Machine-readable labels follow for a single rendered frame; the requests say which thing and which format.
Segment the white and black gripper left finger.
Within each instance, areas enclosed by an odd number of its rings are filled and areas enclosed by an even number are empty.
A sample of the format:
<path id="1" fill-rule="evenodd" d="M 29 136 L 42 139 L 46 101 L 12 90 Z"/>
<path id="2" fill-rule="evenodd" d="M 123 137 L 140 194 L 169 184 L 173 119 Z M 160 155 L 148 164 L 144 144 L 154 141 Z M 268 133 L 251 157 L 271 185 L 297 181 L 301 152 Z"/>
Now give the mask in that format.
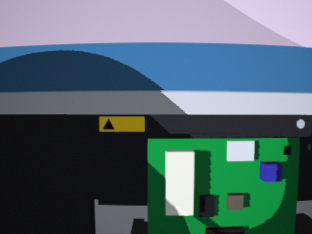
<path id="1" fill-rule="evenodd" d="M 148 221 L 134 218 L 131 234 L 148 234 Z"/>

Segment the green circuit board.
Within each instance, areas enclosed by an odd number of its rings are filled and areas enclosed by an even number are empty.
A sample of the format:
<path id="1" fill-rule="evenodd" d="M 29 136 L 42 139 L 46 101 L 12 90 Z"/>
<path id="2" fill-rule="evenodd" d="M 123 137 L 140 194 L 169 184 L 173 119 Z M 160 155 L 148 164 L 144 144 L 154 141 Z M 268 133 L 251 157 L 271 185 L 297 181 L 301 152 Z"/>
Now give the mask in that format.
<path id="1" fill-rule="evenodd" d="M 294 234 L 299 149 L 299 137 L 148 138 L 148 234 Z"/>

